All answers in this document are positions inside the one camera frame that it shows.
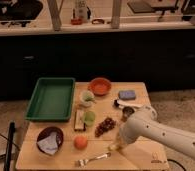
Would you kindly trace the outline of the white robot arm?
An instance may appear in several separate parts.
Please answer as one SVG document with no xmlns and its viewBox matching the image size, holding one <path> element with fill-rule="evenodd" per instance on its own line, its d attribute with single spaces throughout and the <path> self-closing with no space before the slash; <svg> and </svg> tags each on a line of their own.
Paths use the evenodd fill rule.
<svg viewBox="0 0 195 171">
<path fill-rule="evenodd" d="M 148 105 L 140 107 L 120 126 L 114 141 L 115 149 L 125 148 L 140 136 L 195 159 L 195 133 L 159 123 L 156 110 Z"/>
</svg>

